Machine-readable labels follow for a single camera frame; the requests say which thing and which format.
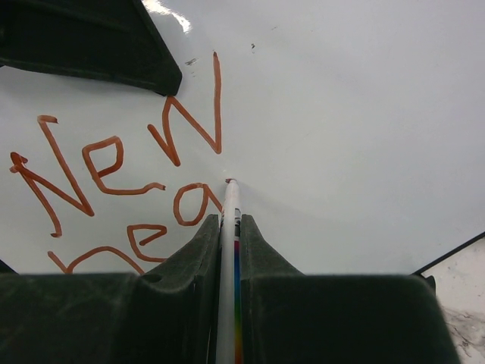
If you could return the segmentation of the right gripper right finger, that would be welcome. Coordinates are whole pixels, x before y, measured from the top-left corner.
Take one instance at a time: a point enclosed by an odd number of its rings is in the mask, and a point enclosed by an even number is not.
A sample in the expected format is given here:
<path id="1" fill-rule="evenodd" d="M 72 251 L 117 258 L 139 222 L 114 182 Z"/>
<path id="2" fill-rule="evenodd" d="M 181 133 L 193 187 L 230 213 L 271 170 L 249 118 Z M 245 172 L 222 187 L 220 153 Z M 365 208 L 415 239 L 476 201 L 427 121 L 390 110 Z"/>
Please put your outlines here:
<path id="1" fill-rule="evenodd" d="M 305 275 L 244 215 L 246 363 L 457 363 L 433 288 L 417 275 Z"/>

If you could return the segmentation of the white marker pen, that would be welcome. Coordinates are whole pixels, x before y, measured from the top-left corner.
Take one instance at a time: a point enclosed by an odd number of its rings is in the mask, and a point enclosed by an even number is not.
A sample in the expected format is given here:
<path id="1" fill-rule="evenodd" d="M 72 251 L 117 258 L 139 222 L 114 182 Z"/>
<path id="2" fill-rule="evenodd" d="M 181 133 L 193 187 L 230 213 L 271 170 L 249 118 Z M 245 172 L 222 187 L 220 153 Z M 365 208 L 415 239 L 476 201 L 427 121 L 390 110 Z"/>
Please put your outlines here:
<path id="1" fill-rule="evenodd" d="M 236 246 L 240 220 L 239 185 L 227 180 L 221 213 L 221 273 L 217 317 L 216 363 L 237 363 L 236 355 Z"/>

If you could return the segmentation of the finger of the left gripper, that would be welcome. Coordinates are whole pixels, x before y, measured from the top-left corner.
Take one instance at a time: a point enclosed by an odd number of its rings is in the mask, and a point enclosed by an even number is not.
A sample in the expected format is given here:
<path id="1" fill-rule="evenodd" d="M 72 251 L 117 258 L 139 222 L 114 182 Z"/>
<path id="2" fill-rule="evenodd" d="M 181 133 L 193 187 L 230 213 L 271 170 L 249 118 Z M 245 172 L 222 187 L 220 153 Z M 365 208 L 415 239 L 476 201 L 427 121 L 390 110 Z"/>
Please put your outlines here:
<path id="1" fill-rule="evenodd" d="M 183 78 L 141 1 L 3 1 L 1 64 L 163 96 Z"/>

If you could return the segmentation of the black framed whiteboard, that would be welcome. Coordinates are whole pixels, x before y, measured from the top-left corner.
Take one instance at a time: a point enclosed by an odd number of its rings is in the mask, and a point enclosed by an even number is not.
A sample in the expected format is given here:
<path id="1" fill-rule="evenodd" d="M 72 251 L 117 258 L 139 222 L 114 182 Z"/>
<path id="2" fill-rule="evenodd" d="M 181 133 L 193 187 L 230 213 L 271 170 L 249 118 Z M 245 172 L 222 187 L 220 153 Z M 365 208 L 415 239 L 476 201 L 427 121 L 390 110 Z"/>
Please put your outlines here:
<path id="1" fill-rule="evenodd" d="M 1 258 L 146 271 L 227 179 L 305 272 L 417 270 L 484 231 L 482 1 L 141 1 L 174 96 L 1 64 Z"/>

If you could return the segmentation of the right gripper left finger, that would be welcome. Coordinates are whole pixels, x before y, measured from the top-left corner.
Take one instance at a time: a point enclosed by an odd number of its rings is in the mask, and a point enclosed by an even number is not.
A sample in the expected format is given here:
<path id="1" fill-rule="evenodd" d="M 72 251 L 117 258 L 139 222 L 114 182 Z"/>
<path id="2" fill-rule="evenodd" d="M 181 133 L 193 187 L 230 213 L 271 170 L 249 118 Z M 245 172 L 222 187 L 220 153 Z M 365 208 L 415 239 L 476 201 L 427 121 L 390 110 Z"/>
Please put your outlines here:
<path id="1" fill-rule="evenodd" d="M 213 363 L 219 218 L 143 275 L 1 266 L 3 363 Z"/>

